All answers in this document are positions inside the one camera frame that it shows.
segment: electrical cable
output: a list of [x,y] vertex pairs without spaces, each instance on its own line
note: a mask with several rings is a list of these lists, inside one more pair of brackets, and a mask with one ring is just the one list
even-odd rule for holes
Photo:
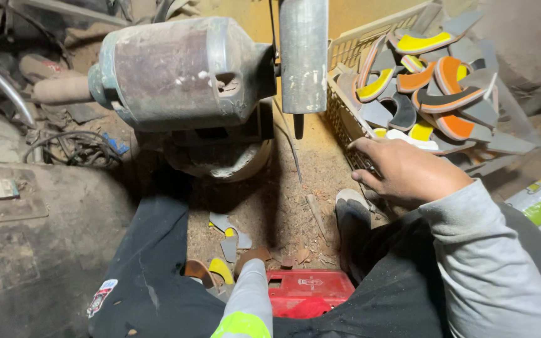
[[[66,159],[61,159],[54,155],[49,149],[49,144],[57,140]],[[64,142],[71,142],[74,145],[74,152],[70,152]],[[28,156],[39,147],[43,147],[43,151],[49,157],[66,165],[76,166],[101,166],[108,168],[114,161],[122,163],[120,154],[110,144],[110,142],[98,133],[91,131],[67,131],[52,135],[44,140],[38,141],[31,145],[26,154],[22,157],[23,163],[28,163]],[[99,158],[104,158],[102,165],[94,165]]]
[[297,176],[300,179],[300,183],[302,183],[302,173],[300,172],[300,165],[297,161],[296,146],[293,144],[293,140],[291,139],[291,129],[289,128],[289,125],[287,124],[287,120],[285,119],[285,116],[283,116],[283,111],[281,109],[281,106],[276,101],[276,96],[272,97],[272,101],[275,103],[276,108],[279,110],[281,118],[283,119],[283,123],[285,123],[285,128],[287,128],[287,140],[289,141],[289,145],[291,146],[291,152],[293,153],[293,160],[296,162]]
[[36,21],[35,19],[31,18],[30,16],[28,16],[28,15],[24,14],[23,12],[19,11],[18,9],[10,6],[8,4],[8,0],[5,0],[5,2],[3,2],[3,3],[0,2],[0,8],[3,8],[5,10],[11,11],[11,12],[14,12],[14,14],[18,15],[22,19],[25,19],[28,23],[30,23],[35,28],[37,28],[37,30],[43,36],[45,36],[49,40],[50,43],[55,44],[61,50],[62,58],[64,59],[64,61],[68,65],[68,68],[70,70],[74,69],[74,66],[72,65],[72,59],[71,59],[71,56],[70,56],[70,52],[66,49],[64,44],[61,41],[59,41],[58,38],[53,33],[48,31],[48,29],[45,28],[45,26],[43,26],[39,21]]

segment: metal pipe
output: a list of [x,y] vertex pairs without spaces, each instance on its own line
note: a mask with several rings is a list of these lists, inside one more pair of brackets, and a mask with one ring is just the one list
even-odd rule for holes
[[281,0],[279,38],[283,112],[327,110],[329,0]]
[[35,119],[31,115],[31,111],[26,106],[26,102],[22,99],[22,96],[12,87],[12,85],[7,82],[7,80],[0,74],[0,88],[3,92],[10,98],[14,106],[18,110],[19,114],[23,115],[25,118],[25,123],[29,127],[36,127]]
[[83,19],[90,21],[99,21],[103,23],[109,23],[110,25],[119,26],[119,27],[128,27],[131,25],[127,20],[117,18],[115,16],[110,16],[100,12],[95,12],[82,8],[79,6],[62,3],[61,1],[56,0],[15,0],[16,4],[25,4],[29,6],[34,6],[42,8],[44,10],[50,10],[53,12],[67,14],[72,16],[78,16]]

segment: sticker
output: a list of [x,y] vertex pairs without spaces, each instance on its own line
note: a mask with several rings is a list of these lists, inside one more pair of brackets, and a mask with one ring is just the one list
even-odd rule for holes
[[117,284],[118,284],[117,279],[109,279],[103,282],[103,284],[101,285],[101,288],[99,288],[99,291],[97,291],[95,295],[93,296],[93,301],[91,302],[91,305],[89,305],[89,308],[86,310],[86,314],[89,318],[93,317],[95,312],[101,309],[101,305],[103,304],[103,301],[110,294],[110,292],[114,290],[114,287]]

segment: gray sleeve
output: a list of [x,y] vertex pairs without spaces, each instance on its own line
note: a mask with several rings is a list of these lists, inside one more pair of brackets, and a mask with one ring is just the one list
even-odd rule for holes
[[[265,263],[258,258],[249,260],[241,270],[237,284],[229,297],[227,306],[225,306],[222,319],[235,311],[255,315],[265,323],[272,337],[272,306],[270,302]],[[241,336],[246,335],[223,335],[223,337]]]
[[481,181],[419,211],[428,220],[455,337],[541,337],[541,277]]

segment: yellow foam piece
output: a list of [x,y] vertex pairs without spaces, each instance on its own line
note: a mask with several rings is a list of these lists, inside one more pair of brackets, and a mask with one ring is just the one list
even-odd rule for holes
[[408,69],[408,71],[410,73],[417,73],[418,70],[417,69],[414,69],[414,68],[411,68],[410,65],[406,62],[410,62],[411,64],[417,66],[418,69],[423,69],[425,68],[425,65],[414,55],[405,55],[404,57],[402,57],[402,61],[400,63],[402,63],[402,65],[404,67],[406,67],[406,69]]
[[399,52],[404,53],[417,53],[425,50],[431,50],[432,48],[441,46],[455,39],[450,33],[441,32],[434,37],[418,38],[411,37],[410,35],[402,36],[400,42],[398,42],[397,49]]
[[376,98],[381,94],[381,92],[386,88],[387,83],[391,80],[391,76],[394,74],[393,69],[383,69],[379,78],[375,80],[370,85],[367,85],[363,88],[356,89],[358,97],[361,101],[370,101]]
[[459,68],[456,70],[456,81],[460,81],[466,78],[466,67],[464,65],[459,65]]
[[212,259],[210,262],[210,267],[208,270],[211,273],[217,273],[222,276],[222,278],[225,280],[226,284],[233,284],[233,274],[231,274],[231,270],[229,270],[229,267],[223,262],[222,260],[218,258]]
[[432,132],[433,126],[429,122],[422,120],[412,126],[410,132],[408,132],[408,136],[419,141],[429,141]]
[[379,136],[379,137],[385,137],[385,133],[387,133],[387,129],[386,129],[386,128],[375,128],[375,129],[373,129],[373,131],[374,131],[375,134],[377,134],[377,136]]

